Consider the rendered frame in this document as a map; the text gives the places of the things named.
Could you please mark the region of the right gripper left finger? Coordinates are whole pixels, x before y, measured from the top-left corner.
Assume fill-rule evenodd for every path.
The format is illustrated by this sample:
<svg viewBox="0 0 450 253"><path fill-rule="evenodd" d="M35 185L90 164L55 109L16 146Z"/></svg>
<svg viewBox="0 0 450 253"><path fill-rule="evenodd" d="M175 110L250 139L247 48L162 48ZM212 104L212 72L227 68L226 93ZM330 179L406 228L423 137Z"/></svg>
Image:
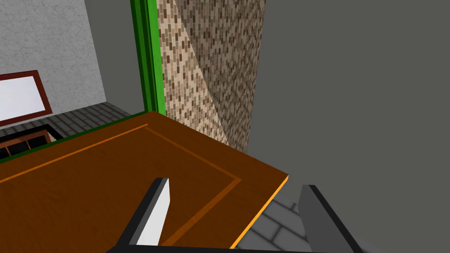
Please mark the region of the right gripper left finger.
<svg viewBox="0 0 450 253"><path fill-rule="evenodd" d="M158 245L169 205L169 179L156 178L139 203L116 246Z"/></svg>

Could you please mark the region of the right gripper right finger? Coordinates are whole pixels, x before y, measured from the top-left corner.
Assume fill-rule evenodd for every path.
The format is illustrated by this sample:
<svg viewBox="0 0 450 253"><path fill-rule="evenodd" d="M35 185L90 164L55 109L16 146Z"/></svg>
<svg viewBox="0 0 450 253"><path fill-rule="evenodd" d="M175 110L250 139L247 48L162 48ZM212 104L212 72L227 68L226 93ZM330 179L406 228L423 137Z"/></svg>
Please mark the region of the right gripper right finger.
<svg viewBox="0 0 450 253"><path fill-rule="evenodd" d="M315 185L302 186L298 211L313 252L363 253L354 237Z"/></svg>

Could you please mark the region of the brown wooden door leaf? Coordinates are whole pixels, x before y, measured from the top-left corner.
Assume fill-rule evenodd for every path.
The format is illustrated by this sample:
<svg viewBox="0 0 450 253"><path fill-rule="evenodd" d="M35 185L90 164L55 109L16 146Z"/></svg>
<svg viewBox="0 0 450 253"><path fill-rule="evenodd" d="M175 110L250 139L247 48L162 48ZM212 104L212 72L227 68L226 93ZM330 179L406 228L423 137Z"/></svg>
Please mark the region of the brown wooden door leaf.
<svg viewBox="0 0 450 253"><path fill-rule="evenodd" d="M157 112L0 164L0 253L105 253L158 178L163 246L233 248L288 175Z"/></svg>

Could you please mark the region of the black and brown shelf cabinet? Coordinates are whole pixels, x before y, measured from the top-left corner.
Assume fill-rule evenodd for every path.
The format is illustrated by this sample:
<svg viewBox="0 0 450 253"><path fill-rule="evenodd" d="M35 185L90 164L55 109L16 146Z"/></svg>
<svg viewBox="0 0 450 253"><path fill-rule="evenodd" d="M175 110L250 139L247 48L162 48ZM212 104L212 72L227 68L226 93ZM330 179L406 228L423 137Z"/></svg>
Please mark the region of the black and brown shelf cabinet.
<svg viewBox="0 0 450 253"><path fill-rule="evenodd" d="M62 135L49 124L6 134L0 137L0 159L11 157L62 138Z"/></svg>

